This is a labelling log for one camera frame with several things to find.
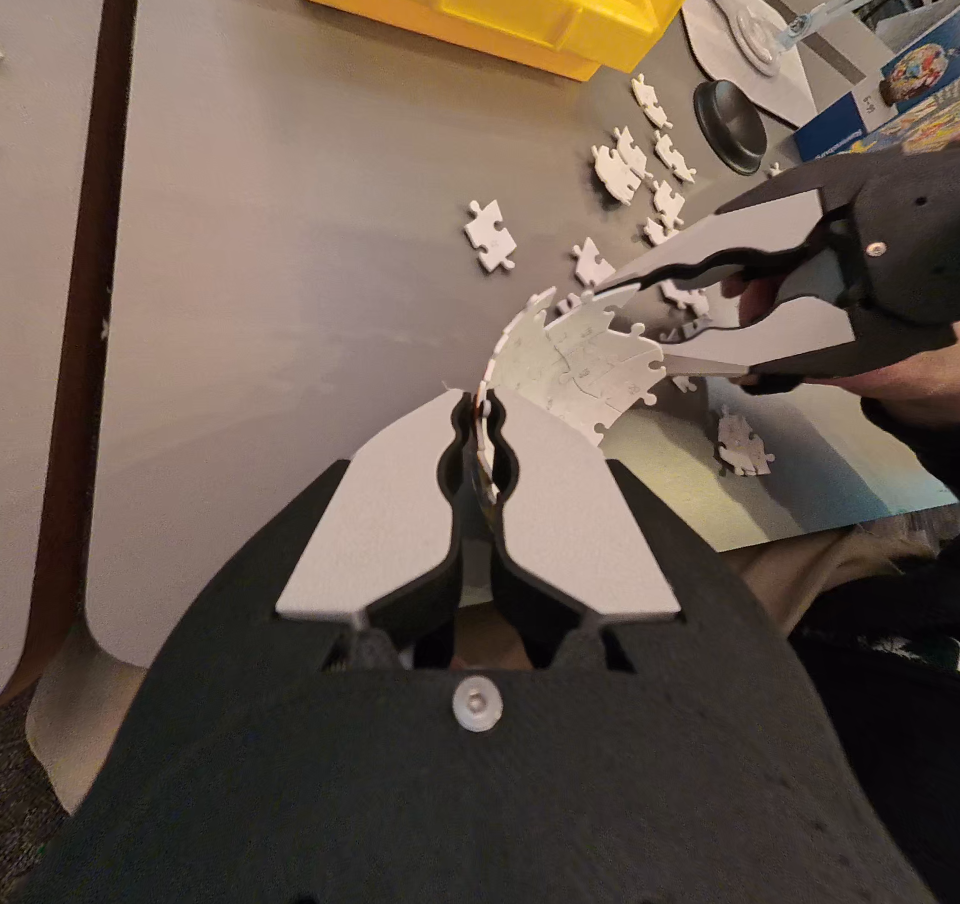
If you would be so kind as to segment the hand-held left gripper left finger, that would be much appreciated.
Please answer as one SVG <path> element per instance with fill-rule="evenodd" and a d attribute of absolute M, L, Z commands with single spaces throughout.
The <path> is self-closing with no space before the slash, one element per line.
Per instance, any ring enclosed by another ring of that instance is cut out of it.
<path fill-rule="evenodd" d="M 280 619 L 382 633 L 410 667 L 450 667 L 472 407 L 448 389 L 356 451 L 276 601 Z"/>

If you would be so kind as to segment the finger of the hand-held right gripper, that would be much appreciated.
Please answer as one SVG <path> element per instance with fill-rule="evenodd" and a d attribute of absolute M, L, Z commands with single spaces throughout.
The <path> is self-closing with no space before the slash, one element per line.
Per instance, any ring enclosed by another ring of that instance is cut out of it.
<path fill-rule="evenodd" d="M 701 290 L 737 275 L 788 274 L 820 253 L 815 231 L 824 215 L 819 190 L 805 190 L 712 214 L 620 268 L 594 291 L 664 282 Z"/>
<path fill-rule="evenodd" d="M 744 327 L 710 325 L 688 339 L 663 345 L 669 375 L 737 379 L 762 374 L 776 362 L 856 341 L 846 310 L 811 296 L 780 303 Z"/>

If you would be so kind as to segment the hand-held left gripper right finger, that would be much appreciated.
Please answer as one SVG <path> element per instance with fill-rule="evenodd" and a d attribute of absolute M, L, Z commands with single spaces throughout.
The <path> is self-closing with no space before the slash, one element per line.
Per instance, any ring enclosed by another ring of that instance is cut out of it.
<path fill-rule="evenodd" d="M 681 604 L 604 454 L 519 394 L 489 398 L 493 603 L 534 669 L 585 634 L 607 663 L 614 625 L 680 620 Z"/>

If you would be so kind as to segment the partly built puzzle ball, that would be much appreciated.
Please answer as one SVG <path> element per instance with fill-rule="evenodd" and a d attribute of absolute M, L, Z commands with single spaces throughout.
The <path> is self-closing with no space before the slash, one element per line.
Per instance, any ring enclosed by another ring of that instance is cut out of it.
<path fill-rule="evenodd" d="M 496 451 L 489 435 L 492 394 L 500 401 L 516 392 L 569 427 L 593 446 L 638 401 L 653 406 L 654 387 L 666 378 L 662 347 L 642 323 L 628 332 L 613 330 L 615 310 L 641 289 L 639 282 L 597 293 L 585 291 L 577 304 L 546 322 L 556 288 L 533 295 L 504 328 L 474 397 L 478 487 L 486 502 L 497 502 Z"/>

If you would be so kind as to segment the puzzle pieces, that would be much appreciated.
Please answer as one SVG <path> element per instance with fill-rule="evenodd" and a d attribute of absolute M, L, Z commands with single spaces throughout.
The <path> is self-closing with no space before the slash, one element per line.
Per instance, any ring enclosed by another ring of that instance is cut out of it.
<path fill-rule="evenodd" d="M 692 181 L 694 168 L 686 165 L 682 155 L 672 149 L 669 136 L 662 133 L 662 129 L 669 127 L 669 122 L 666 120 L 663 109 L 656 104 L 653 87 L 646 84 L 645 77 L 641 74 L 631 80 L 631 89 L 646 116 L 653 121 L 662 120 L 662 123 L 656 127 L 656 153 L 665 160 L 667 169 L 678 179 Z M 679 212 L 683 209 L 686 200 L 679 191 L 673 190 L 666 180 L 656 180 L 652 173 L 646 170 L 647 159 L 636 145 L 628 127 L 614 130 L 614 137 L 617 142 L 616 151 L 611 151 L 606 146 L 593 149 L 596 170 L 600 175 L 610 171 L 612 176 L 603 177 L 603 180 L 606 183 L 612 183 L 615 187 L 624 187 L 623 191 L 613 190 L 612 194 L 615 197 L 632 195 L 642 183 L 649 185 L 655 216 L 647 217 L 642 232 L 648 244 L 655 248 L 679 233 L 683 225 Z M 515 264 L 511 260 L 511 255 L 516 250 L 517 244 L 502 225 L 502 214 L 498 202 L 493 200 L 485 207 L 481 207 L 477 201 L 472 201 L 469 211 L 473 218 L 463 227 L 463 230 L 478 253 L 480 265 L 489 274 L 498 268 L 512 270 Z M 595 290 L 599 284 L 615 274 L 609 263 L 600 257 L 592 238 L 586 238 L 583 245 L 574 246 L 572 254 L 577 260 L 577 279 L 588 291 Z M 522 388 L 533 384 L 532 378 L 507 375 L 507 349 L 510 343 L 520 343 L 516 335 L 517 329 L 526 318 L 534 319 L 539 316 L 553 294 L 554 290 L 550 289 L 541 297 L 534 296 L 526 305 L 526 310 L 522 311 L 503 331 L 479 386 L 475 399 L 478 465 L 481 477 L 489 486 L 494 483 L 495 451 L 488 440 L 487 392 L 494 387 L 506 387 L 510 382 L 521 385 Z"/>

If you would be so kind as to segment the person's right forearm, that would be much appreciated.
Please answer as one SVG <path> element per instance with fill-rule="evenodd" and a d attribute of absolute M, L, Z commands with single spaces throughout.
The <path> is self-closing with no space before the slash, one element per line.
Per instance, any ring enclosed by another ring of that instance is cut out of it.
<path fill-rule="evenodd" d="M 863 397 L 861 409 L 871 424 L 909 448 L 921 467 L 959 497 L 959 423 L 912 422 L 882 401 Z"/>

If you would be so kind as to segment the black round ball stand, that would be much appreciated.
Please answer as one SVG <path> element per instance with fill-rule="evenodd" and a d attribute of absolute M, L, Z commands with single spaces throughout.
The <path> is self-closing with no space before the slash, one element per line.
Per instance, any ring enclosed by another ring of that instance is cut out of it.
<path fill-rule="evenodd" d="M 749 177 L 759 171 L 768 139 L 760 110 L 741 88 L 726 79 L 700 83 L 693 111 L 705 142 L 732 171 Z"/>

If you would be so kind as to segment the blue puzzle box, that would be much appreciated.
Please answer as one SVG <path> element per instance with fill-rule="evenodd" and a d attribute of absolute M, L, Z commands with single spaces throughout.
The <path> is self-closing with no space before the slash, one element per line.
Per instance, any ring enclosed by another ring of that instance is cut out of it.
<path fill-rule="evenodd" d="M 931 154 L 959 143 L 959 12 L 899 50 L 793 135 L 806 163 L 901 148 Z"/>

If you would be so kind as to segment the person's right hand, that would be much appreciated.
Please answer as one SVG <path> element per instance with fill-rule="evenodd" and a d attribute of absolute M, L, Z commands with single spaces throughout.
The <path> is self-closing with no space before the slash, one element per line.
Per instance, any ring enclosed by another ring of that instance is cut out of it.
<path fill-rule="evenodd" d="M 883 404 L 903 421 L 924 426 L 959 419 L 959 344 L 923 352 L 857 377 L 849 388 Z"/>

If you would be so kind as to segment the person's beige trousers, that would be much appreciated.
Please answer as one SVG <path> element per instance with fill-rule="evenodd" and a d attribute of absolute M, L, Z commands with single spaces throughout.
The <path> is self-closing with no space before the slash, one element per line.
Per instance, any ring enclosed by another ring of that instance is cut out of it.
<path fill-rule="evenodd" d="M 909 562 L 932 561 L 941 547 L 929 530 L 886 518 L 721 553 L 777 628 L 787 634 L 823 592 L 874 574 L 898 575 Z M 532 670 L 519 632 L 491 602 L 461 609 L 454 624 L 452 670 Z"/>

